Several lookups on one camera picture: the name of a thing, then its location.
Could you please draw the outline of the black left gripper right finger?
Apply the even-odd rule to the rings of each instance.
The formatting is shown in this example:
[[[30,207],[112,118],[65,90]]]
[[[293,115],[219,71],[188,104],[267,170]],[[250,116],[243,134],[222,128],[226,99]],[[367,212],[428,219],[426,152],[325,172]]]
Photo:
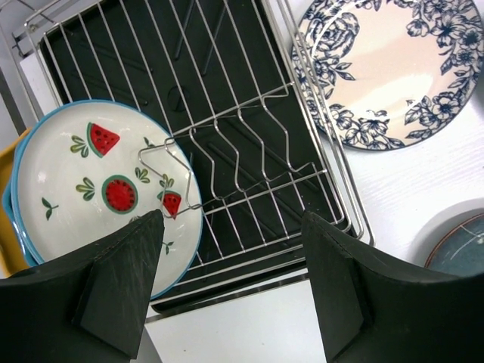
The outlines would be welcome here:
[[[328,362],[481,362],[483,276],[391,256],[313,212],[302,243]]]

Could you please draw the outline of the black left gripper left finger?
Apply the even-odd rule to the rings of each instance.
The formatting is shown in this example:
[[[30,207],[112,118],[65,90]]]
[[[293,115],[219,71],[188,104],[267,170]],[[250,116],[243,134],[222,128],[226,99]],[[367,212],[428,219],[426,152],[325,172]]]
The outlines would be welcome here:
[[[118,231],[1,281],[3,362],[137,358],[162,249],[155,209]]]

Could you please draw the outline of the yellow plate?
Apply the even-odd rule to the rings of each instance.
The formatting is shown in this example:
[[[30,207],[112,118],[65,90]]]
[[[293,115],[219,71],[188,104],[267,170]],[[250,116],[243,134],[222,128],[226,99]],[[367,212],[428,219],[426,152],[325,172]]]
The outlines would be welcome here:
[[[16,141],[1,151],[1,195],[7,187],[14,162],[16,146],[29,134],[30,129],[24,131]],[[17,235],[14,233],[6,212],[1,207],[1,278],[28,268],[25,258],[20,250]]]

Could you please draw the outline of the dark teal blossom plate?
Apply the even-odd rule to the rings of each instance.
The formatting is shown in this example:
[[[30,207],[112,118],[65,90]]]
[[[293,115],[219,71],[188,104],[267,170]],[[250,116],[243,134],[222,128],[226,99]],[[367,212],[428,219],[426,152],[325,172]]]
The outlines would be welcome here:
[[[425,268],[467,277],[483,273],[483,214],[448,232],[431,250]]]

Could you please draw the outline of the blue polka dot plate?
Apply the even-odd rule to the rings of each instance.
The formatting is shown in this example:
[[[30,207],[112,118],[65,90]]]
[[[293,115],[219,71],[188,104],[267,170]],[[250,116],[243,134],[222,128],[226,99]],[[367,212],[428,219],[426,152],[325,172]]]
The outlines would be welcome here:
[[[33,267],[33,266],[38,265],[38,263],[33,258],[33,256],[31,255],[31,253],[23,246],[22,240],[20,239],[20,237],[18,235],[18,227],[17,227],[17,224],[15,222],[13,212],[11,210],[11,197],[10,197],[11,189],[10,189],[10,181],[11,181],[11,176],[10,176],[10,178],[8,180],[7,187],[6,187],[5,191],[3,192],[3,195],[1,195],[1,207],[3,207],[3,209],[6,212],[7,217],[9,219],[12,227],[14,228],[14,233],[17,235],[17,241],[18,241],[18,243],[20,245],[21,253],[23,254],[23,257],[26,260],[26,263],[27,263],[28,268],[30,268],[30,267]]]

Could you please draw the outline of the white watermelon plate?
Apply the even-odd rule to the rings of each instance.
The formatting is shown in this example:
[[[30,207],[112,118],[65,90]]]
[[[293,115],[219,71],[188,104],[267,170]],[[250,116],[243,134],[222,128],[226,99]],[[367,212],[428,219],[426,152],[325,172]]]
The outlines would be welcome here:
[[[121,103],[85,100],[59,107],[15,152],[10,217],[37,264],[161,211],[155,299],[195,260],[201,204],[188,156],[152,118]]]

